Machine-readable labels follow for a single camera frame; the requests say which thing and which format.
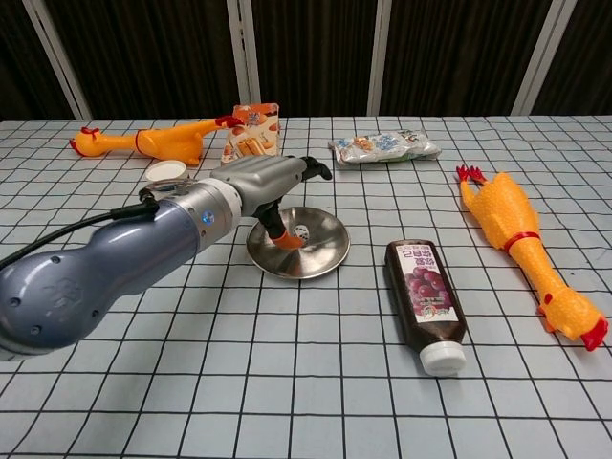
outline sauce bottle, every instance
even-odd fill
[[[466,364],[461,340],[468,325],[440,256],[431,241],[387,245],[384,274],[398,310],[405,342],[431,376],[451,376]]]

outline bottle cap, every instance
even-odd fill
[[[180,161],[168,160],[160,161],[151,165],[144,177],[149,182],[159,182],[160,180],[185,179],[188,175],[187,167]]]
[[[456,375],[466,366],[463,346],[455,341],[439,341],[421,351],[421,363],[431,376]]]

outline dark curtain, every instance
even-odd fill
[[[261,98],[281,116],[365,115],[376,0],[253,0]]]
[[[0,1],[0,120],[73,120],[21,0]]]
[[[577,2],[533,112],[612,114],[612,0]]]
[[[204,118],[239,102],[220,0],[47,0],[94,118]]]
[[[550,0],[393,2],[382,115],[509,115]]]

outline snack package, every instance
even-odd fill
[[[278,155],[278,104],[258,103],[236,105],[233,116],[245,123],[228,133],[221,164],[231,163],[243,156]]]
[[[423,132],[383,132],[329,142],[340,164],[435,160],[442,150]]]

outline rubber chicken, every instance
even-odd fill
[[[581,338],[588,351],[602,342],[608,331],[605,316],[584,295],[568,287],[551,266],[542,241],[536,211],[525,191],[505,172],[488,181],[479,168],[457,167],[461,196],[489,243],[507,252],[537,289],[538,311],[546,331],[559,330],[567,338]],[[477,194],[468,177],[482,185]]]
[[[110,150],[136,150],[158,160],[198,165],[202,138],[206,134],[241,124],[243,122],[238,118],[221,117],[167,129],[144,129],[131,136],[106,136],[97,128],[81,127],[80,132],[70,139],[70,146],[81,156],[100,156]]]

